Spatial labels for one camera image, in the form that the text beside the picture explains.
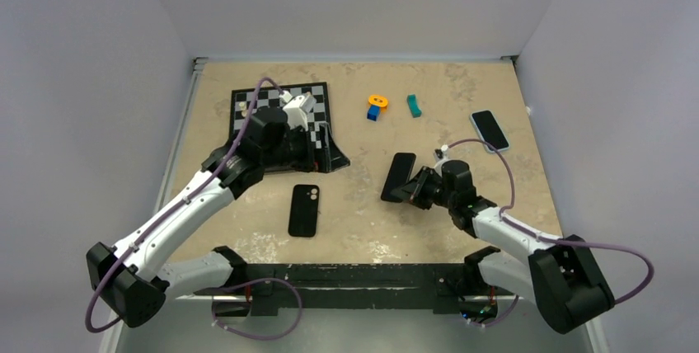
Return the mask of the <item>black smartphone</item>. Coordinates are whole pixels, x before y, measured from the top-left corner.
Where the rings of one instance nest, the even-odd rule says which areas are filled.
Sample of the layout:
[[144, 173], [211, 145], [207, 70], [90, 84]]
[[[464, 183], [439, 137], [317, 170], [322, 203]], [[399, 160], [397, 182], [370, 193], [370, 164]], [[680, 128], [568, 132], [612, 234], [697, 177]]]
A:
[[394, 196], [392, 192], [410, 180], [415, 160], [414, 153], [394, 154], [380, 195], [382, 201], [401, 203], [401, 199]]

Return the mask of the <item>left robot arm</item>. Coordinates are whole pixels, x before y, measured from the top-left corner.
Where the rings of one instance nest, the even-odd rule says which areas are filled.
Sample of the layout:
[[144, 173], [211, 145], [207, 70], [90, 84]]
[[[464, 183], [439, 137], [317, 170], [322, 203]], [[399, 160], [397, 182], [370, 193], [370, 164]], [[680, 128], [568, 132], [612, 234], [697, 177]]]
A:
[[316, 124], [321, 147], [316, 146], [309, 115], [292, 106], [249, 112], [235, 138], [211, 152], [182, 192], [149, 221], [112, 245], [93, 245], [86, 254], [94, 290], [88, 308], [102, 299], [118, 320], [140, 327], [170, 299], [202, 289], [241, 291], [246, 263], [228, 247], [216, 247], [193, 261], [167, 260], [270, 169], [330, 173], [350, 165], [324, 122]]

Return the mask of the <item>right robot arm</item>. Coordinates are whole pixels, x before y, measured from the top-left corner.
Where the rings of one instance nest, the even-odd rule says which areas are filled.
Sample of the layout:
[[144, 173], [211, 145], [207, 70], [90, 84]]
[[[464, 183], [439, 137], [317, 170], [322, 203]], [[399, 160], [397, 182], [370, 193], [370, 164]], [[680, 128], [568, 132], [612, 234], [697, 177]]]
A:
[[490, 286], [506, 289], [535, 303], [546, 324], [560, 334], [616, 305], [582, 238], [557, 237], [511, 219], [495, 202], [478, 195], [464, 161], [422, 167], [394, 188], [392, 196], [419, 209], [445, 208], [456, 228], [490, 243], [488, 252], [462, 272], [464, 285], [472, 292]]

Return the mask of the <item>black phone case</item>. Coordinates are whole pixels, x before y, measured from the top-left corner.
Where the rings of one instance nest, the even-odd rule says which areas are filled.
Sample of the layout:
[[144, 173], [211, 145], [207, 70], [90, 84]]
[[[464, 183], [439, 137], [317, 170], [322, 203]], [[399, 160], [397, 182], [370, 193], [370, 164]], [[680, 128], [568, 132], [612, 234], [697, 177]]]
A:
[[288, 233], [295, 238], [313, 238], [317, 233], [320, 188], [298, 184], [293, 188]]

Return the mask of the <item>teal curved block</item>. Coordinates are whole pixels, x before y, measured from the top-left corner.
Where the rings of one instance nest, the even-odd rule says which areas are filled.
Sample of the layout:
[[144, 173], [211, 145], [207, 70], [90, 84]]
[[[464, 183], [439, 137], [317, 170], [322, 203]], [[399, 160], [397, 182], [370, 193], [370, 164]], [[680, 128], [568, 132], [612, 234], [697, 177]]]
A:
[[406, 97], [406, 103], [410, 110], [410, 114], [413, 118], [419, 118], [422, 116], [422, 110], [420, 109], [417, 98], [415, 94], [410, 94]]

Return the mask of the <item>blue cube block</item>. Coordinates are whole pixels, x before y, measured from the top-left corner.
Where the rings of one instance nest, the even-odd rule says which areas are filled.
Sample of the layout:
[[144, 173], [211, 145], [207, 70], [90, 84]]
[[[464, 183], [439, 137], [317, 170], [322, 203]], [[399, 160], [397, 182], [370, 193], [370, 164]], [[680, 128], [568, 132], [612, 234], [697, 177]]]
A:
[[367, 111], [367, 119], [371, 121], [377, 121], [380, 116], [382, 108], [380, 106], [371, 105]]

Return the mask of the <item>black white chessboard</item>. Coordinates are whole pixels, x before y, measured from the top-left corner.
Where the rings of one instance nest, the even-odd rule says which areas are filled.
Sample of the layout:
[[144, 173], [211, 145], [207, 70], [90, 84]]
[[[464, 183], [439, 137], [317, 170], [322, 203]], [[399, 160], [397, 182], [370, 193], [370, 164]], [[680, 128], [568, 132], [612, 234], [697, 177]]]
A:
[[[327, 123], [332, 132], [330, 97], [326, 82], [284, 85], [280, 89], [264, 87], [258, 92], [253, 89], [232, 91], [230, 140], [234, 140], [241, 129], [245, 130], [235, 154], [258, 162], [265, 167], [266, 172], [271, 173], [292, 171], [283, 166], [281, 160], [285, 132], [290, 129], [279, 99], [282, 91], [289, 91], [294, 96], [311, 92], [315, 97], [317, 103], [313, 113], [309, 115], [308, 132], [316, 145], [319, 158], [319, 124]], [[241, 101], [247, 103], [245, 111], [238, 108]]]

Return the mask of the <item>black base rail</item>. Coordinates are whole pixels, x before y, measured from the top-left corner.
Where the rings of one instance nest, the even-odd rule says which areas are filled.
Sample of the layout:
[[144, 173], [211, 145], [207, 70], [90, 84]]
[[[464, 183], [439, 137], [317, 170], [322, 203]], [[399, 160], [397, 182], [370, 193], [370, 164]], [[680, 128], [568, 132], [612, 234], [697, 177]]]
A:
[[502, 289], [464, 263], [249, 264], [210, 294], [236, 296], [255, 316], [282, 308], [429, 310], [489, 322], [509, 308]]

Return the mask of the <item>phone in light blue case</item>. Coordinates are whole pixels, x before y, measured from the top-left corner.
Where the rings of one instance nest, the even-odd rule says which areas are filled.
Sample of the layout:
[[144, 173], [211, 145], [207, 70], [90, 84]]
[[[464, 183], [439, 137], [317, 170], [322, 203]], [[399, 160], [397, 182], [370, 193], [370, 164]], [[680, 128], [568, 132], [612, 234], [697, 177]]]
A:
[[485, 142], [484, 149], [486, 152], [501, 152], [510, 148], [510, 142], [492, 111], [472, 112], [470, 120], [479, 139]]

